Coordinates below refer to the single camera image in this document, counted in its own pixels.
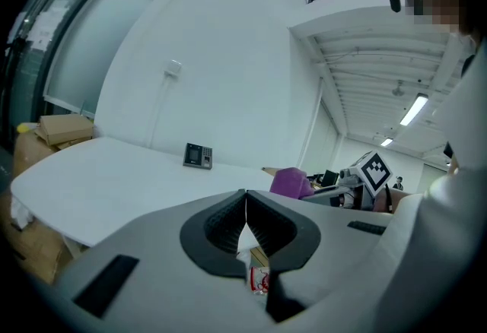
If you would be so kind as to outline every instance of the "purple object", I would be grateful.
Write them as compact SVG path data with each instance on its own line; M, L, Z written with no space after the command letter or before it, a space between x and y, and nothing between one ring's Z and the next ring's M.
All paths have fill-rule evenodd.
M271 192L289 198L300 199L314 193L306 173L298 168L284 168L275 173Z

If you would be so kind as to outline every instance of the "white table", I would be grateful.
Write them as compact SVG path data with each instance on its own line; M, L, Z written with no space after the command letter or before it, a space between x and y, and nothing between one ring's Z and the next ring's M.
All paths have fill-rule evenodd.
M47 226L94 246L143 214L237 189L269 191L271 183L261 170L219 163L199 170L183 166L183 155L104 137L35 164L13 181L11 192ZM246 225L239 250L254 246Z

